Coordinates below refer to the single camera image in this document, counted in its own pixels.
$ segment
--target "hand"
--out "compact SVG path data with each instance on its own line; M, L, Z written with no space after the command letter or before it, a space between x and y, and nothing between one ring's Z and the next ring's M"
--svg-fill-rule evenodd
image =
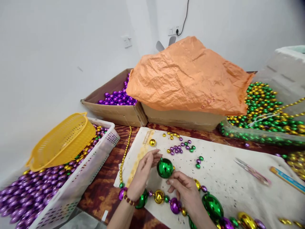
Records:
M215 228L203 206L200 193L193 178L177 171L172 174L166 183L171 185L168 189L169 193L172 193L175 189L177 190L177 199L181 200L197 228Z
M129 185L127 196L132 201L137 201L143 194L146 188L146 182L148 180L150 169L155 167L163 156L159 154L160 150L155 149L149 151L140 161L136 173L134 174L133 180Z

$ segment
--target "wooden table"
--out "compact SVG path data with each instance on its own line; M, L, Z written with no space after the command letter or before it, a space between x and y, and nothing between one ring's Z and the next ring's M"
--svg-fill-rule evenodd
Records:
M244 146L244 141L223 137L218 131L218 128L213 132L205 132L179 127L163 126L153 123L148 123L147 127L156 130L170 131L187 137L198 138L206 141L213 141L220 144L231 145L238 148L265 152L269 154L287 153L287 150L284 148L279 148L276 146L257 145L255 143L250 143L250 147L247 148ZM132 145L132 142L134 141L139 131L139 128L140 127L132 127L130 146ZM89 187L83 194L81 201L78 204L78 207L80 209L95 217L99 221L102 219L104 212L107 210L108 215L105 220L106 224L109 223L111 217L113 216L116 208L120 203L120 200L118 199L120 189L115 188L113 184L119 171L118 164L120 164L122 161L129 135L129 127L127 126L116 125L115 130L120 135L121 139L117 143L116 147L113 148L113 150L111 151L105 164L103 165L99 173L96 175L92 184L89 185ZM150 212L143 208L135 211L130 228L162 229L167 228L167 226L165 226L163 223L157 220Z

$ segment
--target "pink scissors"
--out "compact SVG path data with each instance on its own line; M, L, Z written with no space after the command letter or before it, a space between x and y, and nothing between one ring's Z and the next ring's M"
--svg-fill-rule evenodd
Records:
M255 169L253 169L250 165L244 163L242 160L238 159L236 157L236 160L234 160L238 165L240 165L242 168L244 168L247 172L249 172L250 174L252 174L253 176L255 176L262 184L264 185L271 185L271 181L269 179L267 179L266 177L264 177L262 174L260 174L258 171L256 171Z

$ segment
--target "power outlet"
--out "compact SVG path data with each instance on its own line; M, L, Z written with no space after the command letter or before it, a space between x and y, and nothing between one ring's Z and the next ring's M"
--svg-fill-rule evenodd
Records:
M181 25L176 25L176 26L170 27L170 28L168 28L168 35L169 36L176 35L176 30L178 30L178 34L180 34L181 29L182 29Z

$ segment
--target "black cord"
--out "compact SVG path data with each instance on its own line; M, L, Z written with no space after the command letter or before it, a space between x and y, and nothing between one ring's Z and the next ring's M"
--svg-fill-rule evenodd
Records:
M185 21L186 21L186 18L187 18L187 12L188 12L188 2L189 2L189 0L187 0L187 8L186 8L186 16L185 16L185 19L184 19L184 23L183 23L183 27L182 27L182 31L181 31L181 33L180 34L178 34L178 29L176 30L176 34L177 34L177 36L180 36L181 34L182 34L182 32L183 32L183 29L184 29L184 24L185 24Z

